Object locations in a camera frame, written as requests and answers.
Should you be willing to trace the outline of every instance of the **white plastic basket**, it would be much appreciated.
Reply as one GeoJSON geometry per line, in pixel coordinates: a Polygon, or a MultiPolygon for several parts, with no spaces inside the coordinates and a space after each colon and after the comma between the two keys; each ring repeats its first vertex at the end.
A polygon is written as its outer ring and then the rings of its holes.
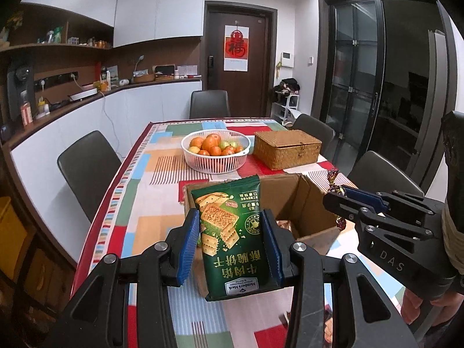
{"type": "Polygon", "coordinates": [[[193,132],[185,136],[180,143],[184,150],[184,157],[187,165],[194,170],[206,174],[225,174],[241,168],[250,152],[251,142],[248,137],[242,133],[229,131],[228,129],[204,129],[202,131],[193,132]],[[240,153],[231,154],[229,156],[202,156],[189,152],[190,142],[194,137],[206,138],[211,133],[217,133],[222,140],[237,142],[244,149],[240,153]]]}

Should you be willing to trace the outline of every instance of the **chair backrest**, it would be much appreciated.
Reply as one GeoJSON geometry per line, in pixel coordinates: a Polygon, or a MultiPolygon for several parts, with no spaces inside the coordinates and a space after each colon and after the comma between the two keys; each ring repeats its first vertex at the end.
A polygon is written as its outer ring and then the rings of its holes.
{"type": "Polygon", "coordinates": [[[190,119],[230,117],[229,98],[225,90],[202,90],[192,93],[190,119]]]}
{"type": "Polygon", "coordinates": [[[57,163],[91,222],[121,161],[101,132],[93,131],[61,153],[57,163]]]}
{"type": "Polygon", "coordinates": [[[299,129],[300,131],[306,132],[312,137],[316,137],[321,140],[321,155],[327,151],[330,143],[335,137],[335,131],[324,122],[313,118],[305,113],[302,113],[295,121],[292,126],[293,129],[299,129]]]}
{"type": "Polygon", "coordinates": [[[424,196],[424,192],[404,172],[376,152],[366,152],[354,165],[348,179],[364,191],[392,192],[393,190],[424,196]]]}

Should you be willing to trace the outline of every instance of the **finger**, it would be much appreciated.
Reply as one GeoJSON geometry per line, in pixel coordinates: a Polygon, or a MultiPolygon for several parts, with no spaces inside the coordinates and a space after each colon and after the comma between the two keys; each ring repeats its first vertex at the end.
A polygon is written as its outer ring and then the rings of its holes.
{"type": "Polygon", "coordinates": [[[411,290],[406,289],[405,290],[405,297],[409,298],[411,301],[412,305],[414,306],[415,309],[417,309],[421,304],[422,304],[422,299],[417,297],[411,290]]]}
{"type": "Polygon", "coordinates": [[[446,292],[441,298],[430,301],[433,306],[453,306],[461,305],[464,296],[456,292],[446,292]]]}
{"type": "Polygon", "coordinates": [[[437,316],[437,319],[433,322],[432,326],[436,326],[440,323],[449,321],[454,315],[458,312],[458,309],[461,307],[461,303],[456,303],[452,306],[445,306],[441,310],[440,314],[437,316]]]}
{"type": "Polygon", "coordinates": [[[408,297],[403,297],[403,304],[401,305],[401,316],[407,324],[414,322],[420,313],[421,310],[419,308],[415,308],[408,297]]]}

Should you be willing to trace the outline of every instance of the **metal screw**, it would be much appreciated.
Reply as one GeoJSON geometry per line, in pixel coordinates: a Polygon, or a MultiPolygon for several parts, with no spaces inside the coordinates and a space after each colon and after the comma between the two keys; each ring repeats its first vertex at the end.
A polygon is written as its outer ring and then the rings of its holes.
{"type": "Polygon", "coordinates": [[[295,242],[293,244],[293,250],[295,251],[305,251],[306,245],[303,242],[295,242]]]}
{"type": "Polygon", "coordinates": [[[156,251],[164,251],[168,248],[168,244],[164,241],[156,242],[155,243],[155,250],[156,251]]]}
{"type": "Polygon", "coordinates": [[[345,260],[348,263],[356,263],[358,261],[358,257],[355,254],[346,254],[345,260]]]}
{"type": "Polygon", "coordinates": [[[108,254],[103,258],[103,261],[106,264],[112,264],[116,261],[116,255],[115,254],[108,254]]]}

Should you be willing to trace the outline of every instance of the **biscuit package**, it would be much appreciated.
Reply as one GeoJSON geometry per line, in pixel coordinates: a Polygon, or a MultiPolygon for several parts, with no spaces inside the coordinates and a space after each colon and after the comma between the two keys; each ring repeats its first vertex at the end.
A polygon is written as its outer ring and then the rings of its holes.
{"type": "Polygon", "coordinates": [[[191,191],[200,211],[207,301],[270,289],[257,175],[191,191]]]}

